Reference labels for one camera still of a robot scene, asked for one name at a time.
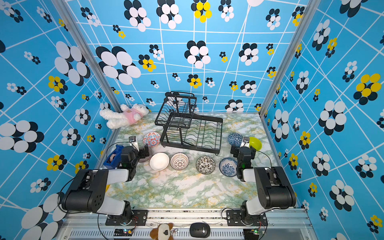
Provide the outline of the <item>blue floral bowl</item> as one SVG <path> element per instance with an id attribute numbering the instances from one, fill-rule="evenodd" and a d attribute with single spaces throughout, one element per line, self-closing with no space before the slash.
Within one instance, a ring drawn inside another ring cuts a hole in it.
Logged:
<path id="1" fill-rule="evenodd" d="M 226 177 L 237 175 L 237 161 L 232 158 L 224 158 L 219 163 L 220 172 Z"/>

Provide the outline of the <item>black white leaf bowl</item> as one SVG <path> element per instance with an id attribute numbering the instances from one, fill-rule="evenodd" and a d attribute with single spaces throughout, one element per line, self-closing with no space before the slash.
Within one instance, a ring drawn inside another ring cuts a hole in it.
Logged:
<path id="1" fill-rule="evenodd" d="M 214 172 L 216 163 L 213 158 L 208 156 L 202 156 L 196 161 L 196 169 L 203 175 L 209 175 Z"/>

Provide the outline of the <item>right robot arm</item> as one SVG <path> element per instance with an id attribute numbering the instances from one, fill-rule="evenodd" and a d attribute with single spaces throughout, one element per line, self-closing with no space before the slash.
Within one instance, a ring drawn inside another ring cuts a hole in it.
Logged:
<path id="1" fill-rule="evenodd" d="M 285 210 L 296 205 L 294 190 L 282 167 L 253 167 L 253 147 L 231 147 L 231 154 L 237 158 L 236 176 L 241 182 L 253 183 L 257 197 L 244 201 L 238 214 L 241 224 L 254 226 L 267 224 L 265 213 L 271 210 Z"/>

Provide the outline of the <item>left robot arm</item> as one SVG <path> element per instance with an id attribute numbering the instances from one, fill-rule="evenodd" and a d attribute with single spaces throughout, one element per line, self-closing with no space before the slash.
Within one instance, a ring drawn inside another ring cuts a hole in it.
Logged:
<path id="1" fill-rule="evenodd" d="M 144 226 L 147 210 L 132 210 L 129 201 L 108 197 L 106 190 L 109 185 L 132 181 L 139 160 L 149 155 L 148 145 L 140 150 L 133 146 L 122 147 L 110 156 L 118 163 L 116 168 L 78 171 L 59 205 L 70 213 L 106 215 L 107 226 Z"/>

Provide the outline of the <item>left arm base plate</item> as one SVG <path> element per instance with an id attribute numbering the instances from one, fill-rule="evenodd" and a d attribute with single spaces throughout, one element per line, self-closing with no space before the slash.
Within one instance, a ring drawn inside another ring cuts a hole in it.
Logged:
<path id="1" fill-rule="evenodd" d="M 131 210 L 131 213 L 119 216 L 107 215 L 106 226 L 145 226 L 148 218 L 148 210 Z"/>

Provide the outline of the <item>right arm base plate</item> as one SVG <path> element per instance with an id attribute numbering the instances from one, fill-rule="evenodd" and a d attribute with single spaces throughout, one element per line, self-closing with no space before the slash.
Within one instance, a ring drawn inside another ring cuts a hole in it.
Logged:
<path id="1" fill-rule="evenodd" d="M 242 210 L 226 210 L 225 220 L 229 227 L 266 227 L 268 220 L 265 214 L 249 215 Z"/>

